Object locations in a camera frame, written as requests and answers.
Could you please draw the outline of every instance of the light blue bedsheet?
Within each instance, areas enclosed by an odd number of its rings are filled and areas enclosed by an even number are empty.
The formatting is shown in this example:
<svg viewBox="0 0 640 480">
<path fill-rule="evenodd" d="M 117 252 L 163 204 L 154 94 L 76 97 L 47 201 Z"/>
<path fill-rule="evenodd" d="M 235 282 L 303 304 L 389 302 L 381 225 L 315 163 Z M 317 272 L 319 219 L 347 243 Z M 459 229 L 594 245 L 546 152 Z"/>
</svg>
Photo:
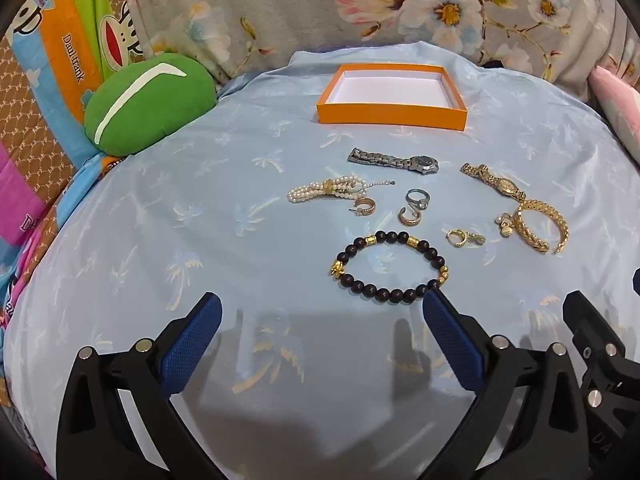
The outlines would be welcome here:
<svg viewBox="0 0 640 480">
<path fill-rule="evenodd" d="M 318 124 L 316 101 L 337 67 L 366 60 L 445 66 L 469 110 L 466 131 Z M 434 156 L 440 172 L 348 163 L 355 146 Z M 464 162 L 488 164 L 564 214 L 571 229 L 564 251 L 537 254 L 516 235 L 501 238 L 494 219 L 516 203 L 460 173 Z M 352 172 L 396 181 L 370 190 L 378 204 L 372 216 L 356 217 L 347 200 L 286 199 L 295 186 Z M 173 400 L 230 478 L 416 478 L 471 396 L 419 303 L 380 305 L 328 275 L 356 236 L 402 230 L 396 215 L 413 187 L 427 190 L 431 203 L 411 234 L 446 258 L 444 293 L 487 332 L 538 349 L 556 340 L 570 346 L 561 305 L 580 289 L 638 358 L 632 276 L 640 267 L 640 178 L 590 108 L 542 80 L 476 68 L 423 43 L 298 53 L 121 163 L 36 270 L 6 334 L 5 365 L 12 398 L 50 468 L 78 349 L 129 349 L 211 290 L 224 307 L 219 335 Z M 555 244 L 553 224 L 537 213 L 526 218 Z M 453 227 L 487 242 L 455 249 L 444 239 Z M 415 251 L 388 245 L 367 249 L 348 271 L 390 290 L 435 276 Z M 573 350 L 572 358 L 581 373 Z M 159 463 L 125 400 L 143 449 Z"/>
</svg>

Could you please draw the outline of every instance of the pearl bracelet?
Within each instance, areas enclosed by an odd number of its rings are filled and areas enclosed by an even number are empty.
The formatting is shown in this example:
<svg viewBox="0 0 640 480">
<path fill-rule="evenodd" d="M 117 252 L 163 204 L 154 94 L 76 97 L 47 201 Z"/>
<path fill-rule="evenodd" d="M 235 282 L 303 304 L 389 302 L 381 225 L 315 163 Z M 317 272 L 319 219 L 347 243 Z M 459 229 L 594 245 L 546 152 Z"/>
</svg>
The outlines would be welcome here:
<svg viewBox="0 0 640 480">
<path fill-rule="evenodd" d="M 367 189 L 372 186 L 389 186 L 395 180 L 384 180 L 367 184 L 363 178 L 355 175 L 328 178 L 324 182 L 311 182 L 306 186 L 298 186 L 287 193 L 289 202 L 305 202 L 322 195 L 333 195 L 338 198 L 357 200 L 367 195 Z"/>
</svg>

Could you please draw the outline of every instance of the blue grip pad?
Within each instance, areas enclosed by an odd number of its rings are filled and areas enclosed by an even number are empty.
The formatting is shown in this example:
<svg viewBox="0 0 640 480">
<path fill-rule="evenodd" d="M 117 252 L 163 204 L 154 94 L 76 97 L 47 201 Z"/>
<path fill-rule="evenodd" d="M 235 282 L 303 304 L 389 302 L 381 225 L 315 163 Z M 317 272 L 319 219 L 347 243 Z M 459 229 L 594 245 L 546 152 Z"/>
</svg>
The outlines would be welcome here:
<svg viewBox="0 0 640 480">
<path fill-rule="evenodd" d="M 212 294 L 162 359 L 160 392 L 165 399 L 184 390 L 222 322 L 222 303 Z"/>
<path fill-rule="evenodd" d="M 422 314 L 460 386 L 478 394 L 484 390 L 484 358 L 455 316 L 430 290 L 422 300 Z"/>
</svg>

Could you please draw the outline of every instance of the green plush toy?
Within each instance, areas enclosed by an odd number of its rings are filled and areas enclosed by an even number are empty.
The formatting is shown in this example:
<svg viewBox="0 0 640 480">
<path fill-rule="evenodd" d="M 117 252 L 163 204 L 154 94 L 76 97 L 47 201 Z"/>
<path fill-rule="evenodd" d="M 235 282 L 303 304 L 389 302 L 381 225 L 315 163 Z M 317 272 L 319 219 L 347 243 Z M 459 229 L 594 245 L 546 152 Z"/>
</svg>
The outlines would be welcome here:
<svg viewBox="0 0 640 480">
<path fill-rule="evenodd" d="M 137 153 L 211 110 L 213 78 L 200 63 L 162 54 L 112 75 L 89 99 L 86 136 L 108 155 Z"/>
</svg>

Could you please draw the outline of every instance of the metal watch band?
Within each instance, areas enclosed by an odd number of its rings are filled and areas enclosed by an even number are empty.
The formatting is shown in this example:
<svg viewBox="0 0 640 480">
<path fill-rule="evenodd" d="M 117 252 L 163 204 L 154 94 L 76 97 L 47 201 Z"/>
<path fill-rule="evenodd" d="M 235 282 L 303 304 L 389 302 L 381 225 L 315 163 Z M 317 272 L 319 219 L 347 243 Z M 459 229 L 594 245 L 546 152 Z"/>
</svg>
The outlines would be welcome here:
<svg viewBox="0 0 640 480">
<path fill-rule="evenodd" d="M 358 148 L 351 150 L 347 160 L 349 162 L 356 162 L 357 164 L 399 168 L 401 170 L 407 170 L 411 164 L 408 158 L 397 158 L 396 156 L 385 155 L 384 153 L 364 152 Z"/>
</svg>

